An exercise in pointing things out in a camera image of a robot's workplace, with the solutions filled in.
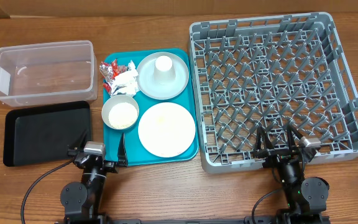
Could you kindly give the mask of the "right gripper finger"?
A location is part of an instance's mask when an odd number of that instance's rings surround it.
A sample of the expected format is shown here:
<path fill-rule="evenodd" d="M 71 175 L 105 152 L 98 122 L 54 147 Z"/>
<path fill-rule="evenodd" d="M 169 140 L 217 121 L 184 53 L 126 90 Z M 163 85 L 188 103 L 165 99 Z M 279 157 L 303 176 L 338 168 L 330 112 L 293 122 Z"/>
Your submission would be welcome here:
<path fill-rule="evenodd" d="M 295 144 L 295 138 L 297 137 L 299 140 L 303 137 L 303 135 L 291 124 L 287 125 L 287 138 L 288 138 L 288 147 L 290 150 L 295 150 L 298 146 Z"/>
<path fill-rule="evenodd" d="M 261 126 L 257 128 L 257 140 L 254 146 L 255 152 L 267 152 L 268 150 L 274 149 L 272 142 L 269 139 L 265 129 Z"/>

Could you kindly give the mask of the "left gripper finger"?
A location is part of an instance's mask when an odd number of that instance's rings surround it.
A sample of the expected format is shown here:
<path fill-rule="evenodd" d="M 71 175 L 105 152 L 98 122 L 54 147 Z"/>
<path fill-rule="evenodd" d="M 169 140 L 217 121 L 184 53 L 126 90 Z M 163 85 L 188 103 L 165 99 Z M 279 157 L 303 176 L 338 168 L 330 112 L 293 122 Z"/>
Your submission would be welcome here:
<path fill-rule="evenodd" d="M 119 141 L 119 147 L 117 151 L 117 163 L 119 165 L 127 165 L 127 154 L 126 154 L 124 133 L 121 134 L 121 138 Z"/>
<path fill-rule="evenodd" d="M 75 142 L 71 145 L 73 150 L 82 151 L 88 141 L 88 130 L 84 130 L 80 136 L 75 140 Z"/>

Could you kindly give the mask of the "grey bowl with rice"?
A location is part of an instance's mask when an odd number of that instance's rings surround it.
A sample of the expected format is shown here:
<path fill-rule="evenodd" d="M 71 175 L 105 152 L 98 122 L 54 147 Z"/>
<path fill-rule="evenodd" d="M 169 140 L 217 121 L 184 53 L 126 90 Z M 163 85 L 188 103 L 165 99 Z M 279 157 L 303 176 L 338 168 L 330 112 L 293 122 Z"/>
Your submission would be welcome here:
<path fill-rule="evenodd" d="M 109 128 L 129 129 L 139 117 L 139 106 L 131 96 L 112 96 L 104 103 L 101 116 L 104 124 Z"/>

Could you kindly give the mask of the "grey plate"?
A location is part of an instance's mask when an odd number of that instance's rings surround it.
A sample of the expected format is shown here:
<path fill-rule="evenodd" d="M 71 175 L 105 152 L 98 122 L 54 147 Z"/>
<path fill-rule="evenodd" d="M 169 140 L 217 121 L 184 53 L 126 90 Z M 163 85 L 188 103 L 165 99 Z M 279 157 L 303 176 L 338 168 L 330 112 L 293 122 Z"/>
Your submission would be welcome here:
<path fill-rule="evenodd" d="M 155 60 L 166 55 L 173 60 L 176 78 L 170 85 L 161 85 L 154 80 Z M 156 52 L 144 58 L 137 66 L 137 83 L 142 93 L 156 100 L 168 100 L 178 96 L 187 86 L 190 72 L 183 59 L 170 52 Z"/>

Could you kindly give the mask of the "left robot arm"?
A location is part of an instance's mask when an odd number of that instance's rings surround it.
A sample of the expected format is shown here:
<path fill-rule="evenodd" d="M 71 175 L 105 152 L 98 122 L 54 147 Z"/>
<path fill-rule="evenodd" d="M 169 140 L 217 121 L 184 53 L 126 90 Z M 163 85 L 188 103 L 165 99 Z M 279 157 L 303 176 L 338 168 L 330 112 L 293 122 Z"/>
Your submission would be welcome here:
<path fill-rule="evenodd" d="M 79 182 L 64 186 L 60 201 L 65 208 L 64 223 L 112 223 L 111 218 L 99 211 L 104 184 L 108 173 L 117 173 L 127 167 L 124 135 L 121 135 L 117 161 L 106 159 L 106 146 L 101 142 L 88 141 L 87 130 L 69 145 L 67 154 L 77 168 L 83 171 Z"/>

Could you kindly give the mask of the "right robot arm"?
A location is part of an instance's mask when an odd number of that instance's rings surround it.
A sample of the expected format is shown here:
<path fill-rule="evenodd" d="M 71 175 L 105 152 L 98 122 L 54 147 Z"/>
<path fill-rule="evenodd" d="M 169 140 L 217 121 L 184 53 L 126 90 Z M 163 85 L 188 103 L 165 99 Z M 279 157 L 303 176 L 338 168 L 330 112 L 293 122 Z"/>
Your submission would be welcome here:
<path fill-rule="evenodd" d="M 273 190 L 255 203 L 250 216 L 252 223 L 307 223 L 328 224 L 328 216 L 323 216 L 329 195 L 329 184 L 320 177 L 305 177 L 306 164 L 311 162 L 321 149 L 318 138 L 302 135 L 292 125 L 287 125 L 287 149 L 275 149 L 263 127 L 257 128 L 257 140 L 252 151 L 254 158 L 263 159 L 262 167 L 278 172 L 275 179 L 281 187 Z M 257 206 L 267 197 L 282 191 L 287 200 L 287 208 L 279 209 L 272 217 L 257 217 Z"/>

